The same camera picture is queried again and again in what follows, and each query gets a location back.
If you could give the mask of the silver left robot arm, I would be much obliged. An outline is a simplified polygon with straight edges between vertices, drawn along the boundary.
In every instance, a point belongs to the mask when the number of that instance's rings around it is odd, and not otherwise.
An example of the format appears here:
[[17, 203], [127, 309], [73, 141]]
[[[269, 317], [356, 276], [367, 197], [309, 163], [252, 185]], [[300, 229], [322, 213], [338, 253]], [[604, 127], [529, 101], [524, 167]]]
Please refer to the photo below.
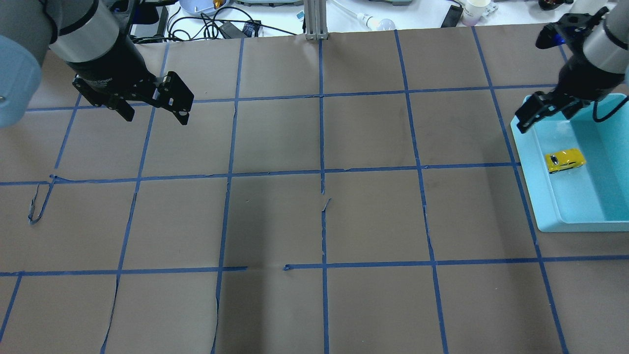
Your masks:
[[144, 102], [188, 124], [193, 92], [173, 71], [150, 72], [126, 25], [102, 0], [3, 0], [0, 41], [2, 127], [23, 118], [49, 50], [74, 71], [73, 87], [92, 106], [130, 122], [131, 102]]

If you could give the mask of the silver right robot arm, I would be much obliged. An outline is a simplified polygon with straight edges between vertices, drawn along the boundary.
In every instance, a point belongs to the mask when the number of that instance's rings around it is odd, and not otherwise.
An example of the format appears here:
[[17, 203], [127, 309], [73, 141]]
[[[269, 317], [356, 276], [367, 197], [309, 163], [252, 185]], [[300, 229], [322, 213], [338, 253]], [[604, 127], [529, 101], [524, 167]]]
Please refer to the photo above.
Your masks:
[[516, 110], [516, 127], [525, 134], [544, 118], [561, 113], [571, 119], [595, 105], [622, 83], [628, 69], [628, 2], [595, 14], [567, 13], [539, 32], [535, 45], [550, 49], [566, 45], [572, 52], [560, 69], [556, 87], [537, 91]]

